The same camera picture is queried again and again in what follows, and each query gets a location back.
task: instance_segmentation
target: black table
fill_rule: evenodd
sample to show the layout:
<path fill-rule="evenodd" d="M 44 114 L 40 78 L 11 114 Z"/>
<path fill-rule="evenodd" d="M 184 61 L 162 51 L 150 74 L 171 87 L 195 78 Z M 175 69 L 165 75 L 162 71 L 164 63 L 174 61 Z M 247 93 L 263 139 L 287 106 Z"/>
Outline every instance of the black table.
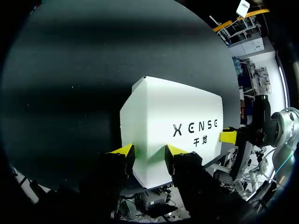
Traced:
<path fill-rule="evenodd" d="M 75 189 L 96 157 L 121 147 L 119 111 L 142 76 L 218 94 L 240 124 L 227 47 L 173 0 L 48 0 L 21 30 L 2 74 L 2 139 L 13 166 Z M 230 145 L 223 144 L 225 153 Z M 128 189 L 137 188 L 135 179 Z"/>

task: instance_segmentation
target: xense logo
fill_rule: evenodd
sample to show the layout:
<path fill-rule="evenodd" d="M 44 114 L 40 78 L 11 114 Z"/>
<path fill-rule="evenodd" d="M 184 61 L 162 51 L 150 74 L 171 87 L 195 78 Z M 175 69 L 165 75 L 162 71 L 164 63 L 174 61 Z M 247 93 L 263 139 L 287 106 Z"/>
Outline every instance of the xense logo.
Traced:
<path fill-rule="evenodd" d="M 207 128 L 211 129 L 212 127 L 217 127 L 217 119 L 215 119 L 213 122 L 211 120 L 209 120 L 208 122 L 206 122 Z M 173 136 L 176 136 L 176 134 L 178 133 L 179 135 L 182 135 L 181 133 L 181 127 L 182 124 L 179 124 L 179 126 L 176 126 L 175 124 L 173 125 L 174 128 L 174 134 Z M 190 123 L 188 125 L 188 131 L 189 133 L 194 133 L 194 130 L 198 130 L 203 131 L 205 130 L 205 122 L 204 121 L 200 121 L 199 123 Z"/>

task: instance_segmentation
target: dark curved surface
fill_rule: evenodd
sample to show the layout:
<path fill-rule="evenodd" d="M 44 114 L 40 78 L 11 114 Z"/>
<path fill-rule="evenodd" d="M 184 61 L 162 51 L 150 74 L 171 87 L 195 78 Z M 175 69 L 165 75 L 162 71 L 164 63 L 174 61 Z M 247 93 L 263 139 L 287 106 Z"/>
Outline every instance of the dark curved surface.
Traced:
<path fill-rule="evenodd" d="M 121 147 L 119 110 L 142 76 L 220 95 L 224 126 L 239 126 L 228 49 L 188 9 L 172 0 L 45 1 L 2 74 L 1 131 L 12 165 L 46 187 L 75 189 L 98 154 Z"/>

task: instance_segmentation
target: white cabinet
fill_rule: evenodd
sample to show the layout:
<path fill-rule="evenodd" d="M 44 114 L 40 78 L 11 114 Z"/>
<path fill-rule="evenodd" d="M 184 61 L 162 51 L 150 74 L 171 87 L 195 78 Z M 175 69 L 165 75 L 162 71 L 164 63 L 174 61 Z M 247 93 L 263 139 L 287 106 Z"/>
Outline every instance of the white cabinet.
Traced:
<path fill-rule="evenodd" d="M 261 38 L 260 35 L 257 37 L 258 38 L 255 37 L 246 42 L 230 46 L 228 49 L 231 55 L 239 57 L 264 50 L 263 38 Z"/>

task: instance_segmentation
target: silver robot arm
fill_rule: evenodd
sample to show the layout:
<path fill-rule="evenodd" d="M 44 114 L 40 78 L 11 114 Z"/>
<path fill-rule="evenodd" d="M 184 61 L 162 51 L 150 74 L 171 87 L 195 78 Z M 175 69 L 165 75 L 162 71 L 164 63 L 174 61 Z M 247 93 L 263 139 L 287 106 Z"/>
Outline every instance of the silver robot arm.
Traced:
<path fill-rule="evenodd" d="M 299 142 L 299 111 L 293 107 L 288 107 L 272 115 L 272 119 L 278 120 L 278 136 L 272 161 L 276 172 L 277 192 L 282 191 L 291 176 L 295 163 L 294 151 Z"/>

